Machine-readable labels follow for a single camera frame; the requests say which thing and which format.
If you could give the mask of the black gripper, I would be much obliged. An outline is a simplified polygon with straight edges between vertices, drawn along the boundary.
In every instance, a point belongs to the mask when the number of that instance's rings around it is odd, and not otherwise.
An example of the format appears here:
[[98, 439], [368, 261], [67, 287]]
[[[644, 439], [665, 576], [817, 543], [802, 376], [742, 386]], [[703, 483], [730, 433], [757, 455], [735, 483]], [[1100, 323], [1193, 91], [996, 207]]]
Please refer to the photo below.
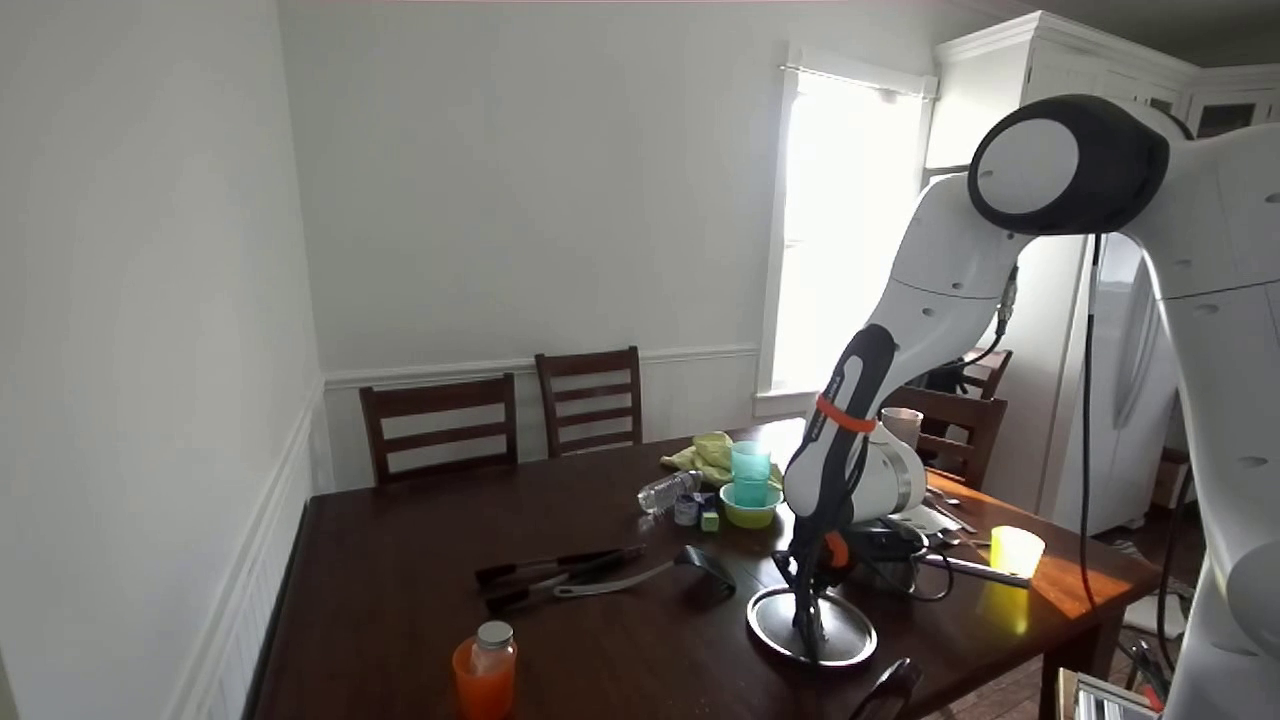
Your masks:
[[841, 515], [801, 515], [793, 542], [777, 552], [785, 584], [795, 591], [793, 633], [801, 658], [825, 663], [825, 588], [852, 574], [852, 525]]

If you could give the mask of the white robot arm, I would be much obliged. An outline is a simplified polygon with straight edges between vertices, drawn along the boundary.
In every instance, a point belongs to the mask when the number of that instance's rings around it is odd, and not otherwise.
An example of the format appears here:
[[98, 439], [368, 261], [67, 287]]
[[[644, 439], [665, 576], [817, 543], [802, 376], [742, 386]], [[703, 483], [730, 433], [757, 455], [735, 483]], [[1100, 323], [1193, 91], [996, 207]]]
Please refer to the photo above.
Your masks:
[[1280, 711], [1280, 128], [1184, 138], [1151, 108], [1049, 98], [996, 121], [926, 185], [869, 323], [785, 467], [780, 574], [817, 597], [854, 519], [886, 508], [886, 396], [976, 350], [996, 316], [1059, 329], [1085, 245], [1120, 236], [1175, 358], [1202, 570], [1164, 720]]

